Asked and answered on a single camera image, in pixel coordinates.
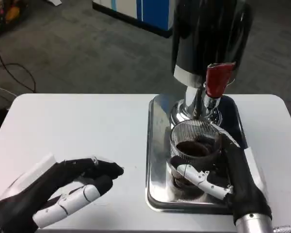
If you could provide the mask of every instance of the metal base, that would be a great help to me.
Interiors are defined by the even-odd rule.
[[[152,209],[160,212],[230,214],[223,202],[198,191],[183,192],[173,180],[168,161],[170,113],[176,102],[174,97],[158,95],[149,104],[146,200]],[[246,148],[247,143],[234,101],[222,96],[218,109],[223,116],[221,127],[227,130],[240,146]]]
[[[222,114],[218,110],[218,108],[212,109],[212,111],[207,116],[201,116],[201,119],[208,120],[216,125],[221,125],[222,123]],[[185,111],[185,103],[184,100],[179,100],[173,106],[171,113],[170,113],[170,123],[171,126],[174,127],[178,123],[192,119],[192,117]]]

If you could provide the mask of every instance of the white table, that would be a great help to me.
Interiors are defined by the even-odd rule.
[[[145,201],[148,103],[155,95],[18,97],[0,129],[0,194],[52,152],[90,154],[125,168],[105,196],[49,229],[234,232],[231,216],[158,213]],[[291,225],[291,118],[279,97],[231,95],[248,145],[263,167],[274,225]]]

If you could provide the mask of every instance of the metal drip tray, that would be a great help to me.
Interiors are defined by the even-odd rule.
[[[149,104],[146,200],[152,209],[160,212],[230,214],[224,202],[198,190],[189,193],[183,192],[175,184],[171,167],[168,164],[171,132],[169,116],[177,100],[175,97],[158,95]],[[223,116],[221,127],[246,148],[242,125],[234,101],[223,96],[218,108]]]

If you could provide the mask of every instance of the floor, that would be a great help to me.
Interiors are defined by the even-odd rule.
[[[259,1],[257,9],[227,93],[278,95],[291,114],[291,0]],[[33,0],[28,20],[0,37],[5,62],[25,65],[40,93],[181,93],[185,87],[170,71],[170,48],[171,39],[94,11],[90,0],[63,0],[58,7]],[[24,71],[11,72],[31,84]],[[27,92],[4,70],[0,86]]]

